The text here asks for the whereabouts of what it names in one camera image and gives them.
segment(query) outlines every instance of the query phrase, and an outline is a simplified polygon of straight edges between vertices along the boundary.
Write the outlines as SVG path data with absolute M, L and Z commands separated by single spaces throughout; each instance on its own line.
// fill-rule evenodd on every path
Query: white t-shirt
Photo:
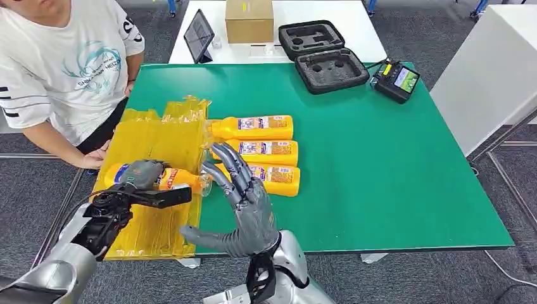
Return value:
M 10 127 L 48 119 L 78 146 L 125 97 L 125 59 L 145 41 L 115 0 L 71 2 L 65 28 L 0 8 L 0 107 Z

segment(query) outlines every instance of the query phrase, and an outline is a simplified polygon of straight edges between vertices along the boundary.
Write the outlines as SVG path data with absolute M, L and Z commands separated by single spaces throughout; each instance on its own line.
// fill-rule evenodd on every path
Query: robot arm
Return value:
M 118 184 L 100 191 L 91 204 L 80 206 L 50 255 L 21 278 L 0 286 L 0 304 L 75 303 L 97 262 L 103 260 L 120 230 L 132 218 L 130 206 L 166 208 L 191 201 L 188 185 L 169 191 L 152 190 L 163 169 L 159 161 L 135 161 Z
M 333 304 L 308 275 L 306 257 L 290 231 L 278 231 L 272 204 L 262 181 L 253 176 L 240 155 L 228 144 L 213 144 L 212 150 L 229 172 L 211 163 L 202 167 L 224 191 L 235 215 L 237 228 L 227 234 L 202 232 L 191 226 L 180 228 L 197 245 L 227 252 L 232 257 L 250 257 L 246 283 L 203 299 L 204 304 L 261 303 Z

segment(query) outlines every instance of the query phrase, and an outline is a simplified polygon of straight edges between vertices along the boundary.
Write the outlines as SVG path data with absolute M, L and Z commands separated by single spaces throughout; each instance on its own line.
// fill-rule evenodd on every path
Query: gray carpet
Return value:
M 167 62 L 186 2 L 176 20 L 168 18 L 163 2 L 145 1 L 139 9 L 132 9 L 128 0 L 121 2 L 146 37 L 146 61 Z M 430 88 L 471 30 L 473 22 L 466 16 L 475 5 L 380 0 L 372 21 L 386 52 L 413 61 Z M 537 126 L 523 128 L 514 140 L 537 140 Z M 0 141 L 0 153 L 39 152 L 19 134 L 0 134 Z M 502 148 L 496 155 L 537 213 L 537 150 Z M 12 168 L 22 167 L 23 172 L 13 173 Z M 477 168 L 517 244 L 491 254 L 513 276 L 537 281 L 535 232 L 491 161 L 485 158 Z M 0 274 L 18 276 L 30 267 L 74 173 L 60 161 L 0 160 Z M 93 183 L 94 177 L 84 175 L 73 200 L 89 193 Z M 537 303 L 537 291 L 527 287 L 514 287 L 496 301 L 512 282 L 482 251 L 397 253 L 372 265 L 354 254 L 314 255 L 308 263 L 311 275 L 338 303 Z M 248 261 L 231 258 L 204 259 L 194 270 L 176 261 L 103 262 L 81 303 L 199 303 L 241 284 L 247 266 Z

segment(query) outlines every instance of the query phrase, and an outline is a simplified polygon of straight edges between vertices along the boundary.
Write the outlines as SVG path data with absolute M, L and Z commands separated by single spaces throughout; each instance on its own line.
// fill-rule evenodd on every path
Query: plastic bottle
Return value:
M 229 173 L 224 164 L 216 164 L 229 179 Z M 273 165 L 266 163 L 249 163 L 252 174 L 263 181 L 265 189 L 270 194 L 296 196 L 300 186 L 300 169 L 297 167 Z
M 298 143 L 296 141 L 226 141 L 247 163 L 272 163 L 296 167 L 298 164 Z M 214 159 L 220 158 L 212 152 Z
M 106 187 L 117 184 L 128 166 L 128 163 L 112 165 L 104 175 Z M 158 190 L 170 190 L 180 184 L 188 184 L 192 188 L 192 193 L 208 196 L 211 192 L 212 178 L 208 174 L 196 175 L 183 169 L 165 168 L 154 186 Z
M 289 115 L 214 120 L 209 125 L 214 137 L 222 139 L 292 139 L 293 119 Z

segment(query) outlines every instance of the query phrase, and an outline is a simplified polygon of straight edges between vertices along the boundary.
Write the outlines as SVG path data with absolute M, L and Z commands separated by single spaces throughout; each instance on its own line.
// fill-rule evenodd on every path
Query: gray robotic hand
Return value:
M 232 257 L 267 251 L 278 242 L 279 233 L 263 182 L 252 175 L 249 166 L 229 144 L 215 143 L 211 148 L 224 163 L 231 181 L 212 163 L 204 161 L 202 168 L 224 191 L 235 214 L 237 228 L 230 233 L 213 233 L 183 226 L 181 234 L 193 244 L 224 251 Z

